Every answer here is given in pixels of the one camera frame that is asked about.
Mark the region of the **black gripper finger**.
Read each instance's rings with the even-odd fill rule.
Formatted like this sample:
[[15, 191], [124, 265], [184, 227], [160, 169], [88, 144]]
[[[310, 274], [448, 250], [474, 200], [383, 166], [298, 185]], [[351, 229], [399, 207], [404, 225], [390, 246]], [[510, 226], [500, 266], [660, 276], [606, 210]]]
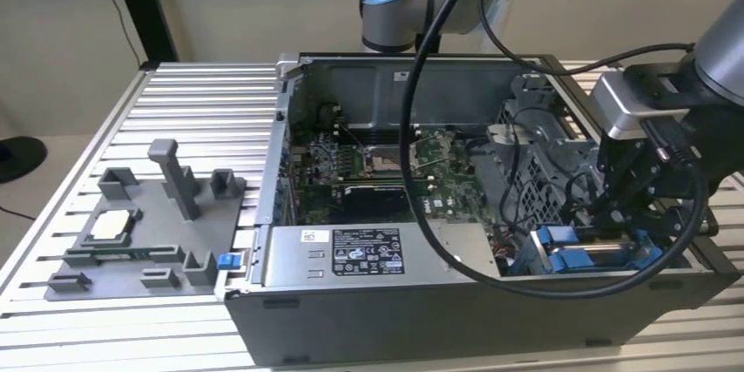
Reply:
[[652, 206], [652, 182], [662, 174], [648, 139], [602, 139], [598, 169], [604, 191], [592, 203], [592, 224], [620, 232], [654, 227], [662, 212]]
[[666, 209], [654, 207], [642, 211], [642, 230], [652, 240], [679, 237], [691, 218], [691, 208], [672, 205]]

